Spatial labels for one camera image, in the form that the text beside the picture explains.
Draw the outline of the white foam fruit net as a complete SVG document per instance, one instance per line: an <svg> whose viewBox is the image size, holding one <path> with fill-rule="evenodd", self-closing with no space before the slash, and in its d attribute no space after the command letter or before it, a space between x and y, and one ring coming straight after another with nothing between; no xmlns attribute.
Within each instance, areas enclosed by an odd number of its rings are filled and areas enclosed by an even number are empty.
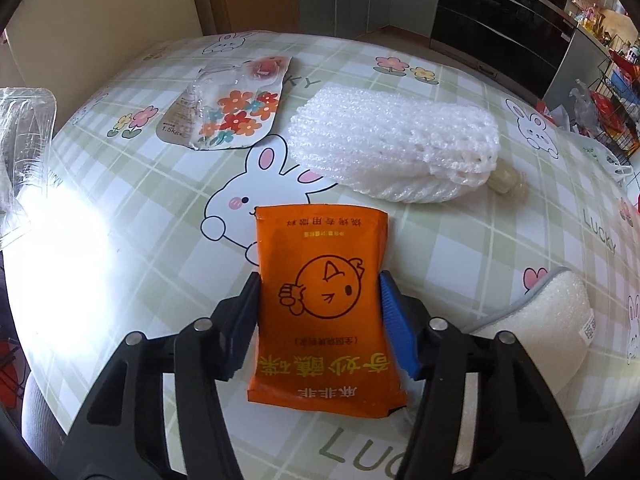
<svg viewBox="0 0 640 480"><path fill-rule="evenodd" d="M484 185L500 152L487 110L401 94L327 86L286 129L296 162L378 200L427 204Z"/></svg>

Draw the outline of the orange seasoning packet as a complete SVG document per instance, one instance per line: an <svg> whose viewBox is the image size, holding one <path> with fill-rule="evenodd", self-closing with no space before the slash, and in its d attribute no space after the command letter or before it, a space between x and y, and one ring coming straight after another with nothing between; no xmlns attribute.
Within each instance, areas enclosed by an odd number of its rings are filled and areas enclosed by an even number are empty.
<svg viewBox="0 0 640 480"><path fill-rule="evenodd" d="M250 402L363 418L406 405L378 292L387 228L386 212L363 206L257 209Z"/></svg>

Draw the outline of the white scrub sponge pad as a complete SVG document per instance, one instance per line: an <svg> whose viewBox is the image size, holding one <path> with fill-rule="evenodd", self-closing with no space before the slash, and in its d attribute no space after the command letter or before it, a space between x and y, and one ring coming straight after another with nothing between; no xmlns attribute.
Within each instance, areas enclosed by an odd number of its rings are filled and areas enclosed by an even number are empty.
<svg viewBox="0 0 640 480"><path fill-rule="evenodd" d="M557 268L502 311L465 327L484 338L514 333L550 390L557 394L576 375L596 334L597 324L582 279Z"/></svg>

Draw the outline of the clear plastic package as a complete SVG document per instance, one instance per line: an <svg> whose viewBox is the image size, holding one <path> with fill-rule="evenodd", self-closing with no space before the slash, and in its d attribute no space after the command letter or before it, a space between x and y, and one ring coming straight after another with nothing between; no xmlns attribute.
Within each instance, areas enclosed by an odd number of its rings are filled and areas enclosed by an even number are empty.
<svg viewBox="0 0 640 480"><path fill-rule="evenodd" d="M48 192L56 99L43 88L1 89L1 248L21 235L27 202Z"/></svg>

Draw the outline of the black oven stove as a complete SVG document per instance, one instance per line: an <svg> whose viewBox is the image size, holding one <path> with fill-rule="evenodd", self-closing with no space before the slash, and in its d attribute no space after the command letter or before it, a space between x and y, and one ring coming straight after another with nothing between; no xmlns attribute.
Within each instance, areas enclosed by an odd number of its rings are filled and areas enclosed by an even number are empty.
<svg viewBox="0 0 640 480"><path fill-rule="evenodd" d="M437 0L431 40L479 70L541 99L563 62L576 22L566 0Z"/></svg>

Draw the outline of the floral printed pouch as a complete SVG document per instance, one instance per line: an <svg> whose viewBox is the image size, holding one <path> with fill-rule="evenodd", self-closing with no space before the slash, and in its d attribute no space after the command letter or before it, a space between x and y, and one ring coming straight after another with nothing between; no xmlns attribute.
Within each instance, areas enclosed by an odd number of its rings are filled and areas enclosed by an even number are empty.
<svg viewBox="0 0 640 480"><path fill-rule="evenodd" d="M280 55L208 63L168 107L157 136L193 151L250 148L270 133L290 64Z"/></svg>

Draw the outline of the cream refrigerator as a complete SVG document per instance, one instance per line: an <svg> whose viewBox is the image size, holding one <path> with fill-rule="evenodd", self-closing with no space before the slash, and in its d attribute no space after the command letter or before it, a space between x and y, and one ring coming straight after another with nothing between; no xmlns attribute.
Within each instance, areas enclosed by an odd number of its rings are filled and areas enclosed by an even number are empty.
<svg viewBox="0 0 640 480"><path fill-rule="evenodd" d="M194 0L23 0L6 26L24 83L50 90L63 117L136 55L201 32Z"/></svg>

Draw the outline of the small beige sachet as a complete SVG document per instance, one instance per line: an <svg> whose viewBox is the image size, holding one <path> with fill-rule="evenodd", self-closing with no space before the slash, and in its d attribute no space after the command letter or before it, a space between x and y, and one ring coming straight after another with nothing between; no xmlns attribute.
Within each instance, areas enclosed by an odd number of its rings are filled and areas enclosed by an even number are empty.
<svg viewBox="0 0 640 480"><path fill-rule="evenodd" d="M526 177L511 167L497 168L489 176L487 185L495 193L514 202L521 202L527 194Z"/></svg>

